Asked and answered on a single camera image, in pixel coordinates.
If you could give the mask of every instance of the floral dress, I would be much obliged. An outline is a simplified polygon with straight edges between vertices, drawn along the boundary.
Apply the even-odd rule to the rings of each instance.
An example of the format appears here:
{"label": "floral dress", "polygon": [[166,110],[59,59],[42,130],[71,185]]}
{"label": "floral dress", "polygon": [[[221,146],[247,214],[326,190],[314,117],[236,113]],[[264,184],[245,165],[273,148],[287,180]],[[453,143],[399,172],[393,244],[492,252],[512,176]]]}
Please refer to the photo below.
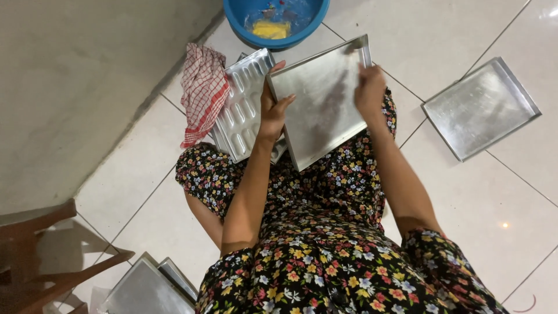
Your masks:
{"label": "floral dress", "polygon": [[[384,96],[395,136],[391,92]],[[203,280],[197,313],[507,313],[445,235],[384,236],[386,198],[364,130],[302,172],[271,166],[259,242],[230,252]],[[246,162],[210,144],[186,150],[176,180],[224,218]]]}

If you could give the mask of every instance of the dish towel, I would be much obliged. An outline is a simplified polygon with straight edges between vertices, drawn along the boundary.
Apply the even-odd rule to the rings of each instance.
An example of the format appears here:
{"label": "dish towel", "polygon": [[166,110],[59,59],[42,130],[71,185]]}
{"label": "dish towel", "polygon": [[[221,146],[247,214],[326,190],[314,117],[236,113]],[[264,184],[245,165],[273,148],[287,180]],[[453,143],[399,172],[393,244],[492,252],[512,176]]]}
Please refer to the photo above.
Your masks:
{"label": "dish towel", "polygon": [[229,96],[225,56],[217,51],[188,43],[180,103],[186,109],[188,127],[181,148],[195,145],[209,133]]}

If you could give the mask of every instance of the wooden chair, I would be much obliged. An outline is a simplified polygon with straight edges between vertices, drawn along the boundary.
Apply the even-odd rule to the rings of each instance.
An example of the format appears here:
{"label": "wooden chair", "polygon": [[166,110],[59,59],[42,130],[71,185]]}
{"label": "wooden chair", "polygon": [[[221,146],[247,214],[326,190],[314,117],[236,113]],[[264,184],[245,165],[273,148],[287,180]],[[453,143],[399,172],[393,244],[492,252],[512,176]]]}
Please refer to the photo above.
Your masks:
{"label": "wooden chair", "polygon": [[[58,206],[0,216],[0,313],[42,314],[49,302],[134,256],[126,251],[79,272],[40,275],[37,243],[42,231],[76,215],[72,198]],[[87,313],[87,304],[71,313]]]}

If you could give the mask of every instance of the white tile floor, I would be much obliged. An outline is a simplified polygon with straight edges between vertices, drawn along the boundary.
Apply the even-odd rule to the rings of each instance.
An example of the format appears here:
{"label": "white tile floor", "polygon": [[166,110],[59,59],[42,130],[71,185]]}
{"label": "white tile floor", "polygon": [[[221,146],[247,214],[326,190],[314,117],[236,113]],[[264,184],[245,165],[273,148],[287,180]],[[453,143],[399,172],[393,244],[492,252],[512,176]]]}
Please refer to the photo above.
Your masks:
{"label": "white tile floor", "polygon": [[[274,56],[293,63],[364,33],[373,61],[389,73],[397,142],[405,143],[402,152],[426,186],[443,229],[508,310],[524,311],[536,299],[530,313],[555,312],[558,0],[332,0],[324,23],[307,40]],[[226,21],[206,44],[222,52],[227,65],[254,51]],[[419,105],[494,56],[504,58],[543,115],[460,163],[424,122]],[[177,75],[84,184],[77,202],[82,224],[137,252],[131,262],[144,251],[157,260],[170,256],[199,285],[219,253],[174,182],[186,127],[181,96]],[[391,213],[384,226],[400,241]],[[96,254],[94,260],[106,255]],[[88,301],[93,286],[111,288],[127,269],[129,264],[92,278],[74,295]]]}

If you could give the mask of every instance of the square baking tray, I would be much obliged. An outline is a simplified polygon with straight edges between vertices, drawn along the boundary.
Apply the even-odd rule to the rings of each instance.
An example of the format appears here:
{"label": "square baking tray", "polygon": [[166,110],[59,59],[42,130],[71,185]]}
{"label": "square baking tray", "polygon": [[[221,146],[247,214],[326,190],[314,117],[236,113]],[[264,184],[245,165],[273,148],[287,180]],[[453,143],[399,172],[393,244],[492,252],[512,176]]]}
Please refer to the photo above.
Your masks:
{"label": "square baking tray", "polygon": [[[264,48],[251,55],[241,53],[238,61],[225,69],[230,93],[217,115],[212,137],[217,149],[234,163],[252,153],[261,116],[259,98],[265,75],[274,65],[273,56]],[[286,150],[287,143],[281,137],[271,152],[271,163],[275,164]]]}
{"label": "square baking tray", "polygon": [[501,57],[421,106],[461,162],[541,115]]}
{"label": "square baking tray", "polygon": [[285,139],[296,170],[304,170],[366,127],[354,106],[359,63],[372,65],[368,35],[266,76],[276,100],[296,94],[285,111]]}

